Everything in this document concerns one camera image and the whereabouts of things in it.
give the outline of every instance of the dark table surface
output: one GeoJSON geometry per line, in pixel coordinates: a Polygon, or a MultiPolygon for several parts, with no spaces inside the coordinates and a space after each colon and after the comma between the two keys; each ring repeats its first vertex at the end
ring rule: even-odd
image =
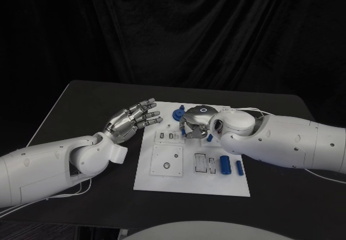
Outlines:
{"type": "MultiPolygon", "coordinates": [[[[77,80],[57,102],[31,145],[94,135],[122,108],[149,98],[234,108],[256,107],[276,115],[315,120],[296,95],[77,80]]],[[[143,132],[139,130],[123,144],[129,148],[125,164],[110,163],[93,179],[86,194],[41,201],[4,220],[126,229],[146,229],[181,221],[220,221],[296,239],[346,238],[346,186],[303,169],[283,168],[247,156],[243,159],[252,197],[135,190],[143,132]]],[[[318,173],[346,180],[342,174],[318,173]]]]}

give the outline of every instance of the white board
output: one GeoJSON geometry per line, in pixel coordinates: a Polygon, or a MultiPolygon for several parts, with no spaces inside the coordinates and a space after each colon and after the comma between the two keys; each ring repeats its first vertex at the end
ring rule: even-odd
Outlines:
{"type": "MultiPolygon", "coordinates": [[[[145,129],[133,189],[250,197],[247,171],[243,167],[244,175],[240,176],[237,168],[237,160],[243,161],[241,155],[227,153],[218,147],[220,143],[215,138],[211,146],[208,146],[207,138],[182,139],[178,136],[181,132],[179,121],[174,119],[174,111],[179,109],[181,105],[188,110],[204,103],[192,104],[161,101],[156,103],[158,106],[153,111],[161,111],[164,121],[145,129]],[[205,162],[201,159],[201,155],[205,155],[205,162]],[[230,175],[221,173],[221,156],[224,155],[230,156],[230,175]],[[197,172],[197,163],[207,164],[207,172],[197,172]]],[[[218,111],[227,107],[210,106],[218,111]]]]}

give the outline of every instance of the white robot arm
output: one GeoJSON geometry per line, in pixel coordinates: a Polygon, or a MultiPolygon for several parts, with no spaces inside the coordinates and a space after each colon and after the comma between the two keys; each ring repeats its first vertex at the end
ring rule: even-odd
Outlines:
{"type": "Polygon", "coordinates": [[[110,119],[103,132],[63,141],[29,146],[0,157],[0,208],[48,198],[99,175],[109,162],[123,164],[128,141],[138,129],[161,123],[148,120],[161,114],[148,113],[155,99],[123,109],[110,119]],[[80,174],[71,175],[70,162],[80,174]]]}
{"type": "Polygon", "coordinates": [[[286,168],[331,170],[346,174],[346,129],[290,116],[256,118],[247,112],[211,106],[191,108],[181,119],[192,128],[185,137],[218,138],[234,155],[286,168]]]}

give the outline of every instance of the robotic hand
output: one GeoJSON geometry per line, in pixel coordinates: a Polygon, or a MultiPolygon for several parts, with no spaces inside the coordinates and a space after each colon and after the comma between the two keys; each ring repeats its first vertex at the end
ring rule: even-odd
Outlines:
{"type": "Polygon", "coordinates": [[[109,162],[123,164],[128,141],[138,129],[161,123],[159,111],[149,99],[123,109],[110,119],[103,132],[25,147],[0,157],[0,208],[48,198],[99,175],[109,162]],[[80,174],[71,174],[70,162],[80,174]]]}
{"type": "Polygon", "coordinates": [[[202,139],[208,130],[224,150],[286,168],[331,170],[346,174],[346,129],[290,116],[256,118],[246,111],[257,108],[211,106],[191,108],[181,118],[192,132],[188,139],[202,139]]]}

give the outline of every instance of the black backdrop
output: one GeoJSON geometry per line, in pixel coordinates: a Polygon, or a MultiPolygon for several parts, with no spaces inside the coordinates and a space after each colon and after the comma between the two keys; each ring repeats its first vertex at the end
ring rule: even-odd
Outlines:
{"type": "Polygon", "coordinates": [[[296,94],[318,121],[345,127],[345,7],[338,0],[8,1],[0,154],[25,147],[74,79],[296,94]]]}

